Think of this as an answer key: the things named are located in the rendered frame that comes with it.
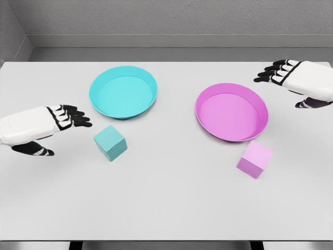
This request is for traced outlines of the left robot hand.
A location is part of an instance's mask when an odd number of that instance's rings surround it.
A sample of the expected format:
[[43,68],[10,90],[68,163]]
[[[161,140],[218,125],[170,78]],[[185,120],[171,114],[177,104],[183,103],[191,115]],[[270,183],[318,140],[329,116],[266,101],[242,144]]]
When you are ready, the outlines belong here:
[[0,145],[26,155],[54,156],[36,141],[70,128],[91,126],[90,118],[76,106],[39,106],[0,119]]

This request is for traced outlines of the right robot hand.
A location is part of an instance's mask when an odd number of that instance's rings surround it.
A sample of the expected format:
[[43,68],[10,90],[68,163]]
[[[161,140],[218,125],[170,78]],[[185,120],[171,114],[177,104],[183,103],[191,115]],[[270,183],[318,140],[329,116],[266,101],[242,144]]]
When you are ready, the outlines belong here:
[[306,96],[295,108],[322,108],[333,104],[333,68],[312,61],[275,61],[258,73],[254,82],[274,83]]

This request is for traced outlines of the cyan block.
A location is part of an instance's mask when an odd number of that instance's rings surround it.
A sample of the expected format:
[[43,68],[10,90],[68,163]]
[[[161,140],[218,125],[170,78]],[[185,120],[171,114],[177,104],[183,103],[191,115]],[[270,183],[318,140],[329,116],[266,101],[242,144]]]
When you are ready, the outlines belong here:
[[127,143],[124,136],[112,125],[93,136],[99,150],[108,158],[114,161],[127,150]]

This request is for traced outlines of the pink plate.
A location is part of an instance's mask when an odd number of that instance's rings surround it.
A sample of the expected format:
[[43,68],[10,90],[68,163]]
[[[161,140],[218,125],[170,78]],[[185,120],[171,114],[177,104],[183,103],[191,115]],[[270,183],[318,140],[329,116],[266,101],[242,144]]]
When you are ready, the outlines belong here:
[[234,83],[209,86],[197,97],[195,114],[214,137],[243,142],[259,136],[268,124],[264,100],[253,90]]

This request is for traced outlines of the pink block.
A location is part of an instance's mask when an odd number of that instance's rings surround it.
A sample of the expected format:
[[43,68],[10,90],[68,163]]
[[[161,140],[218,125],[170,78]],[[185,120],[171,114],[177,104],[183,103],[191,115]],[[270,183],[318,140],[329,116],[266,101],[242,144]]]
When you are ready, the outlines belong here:
[[266,169],[273,154],[273,150],[252,140],[239,160],[236,168],[254,179],[257,179]]

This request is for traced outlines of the cyan plate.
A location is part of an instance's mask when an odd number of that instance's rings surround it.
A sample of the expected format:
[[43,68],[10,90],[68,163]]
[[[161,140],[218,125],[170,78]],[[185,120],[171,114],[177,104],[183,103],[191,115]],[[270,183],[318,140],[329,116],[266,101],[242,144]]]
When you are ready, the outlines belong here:
[[89,100],[105,116],[130,119],[148,110],[157,94],[157,81],[150,72],[135,66],[118,66],[96,77]]

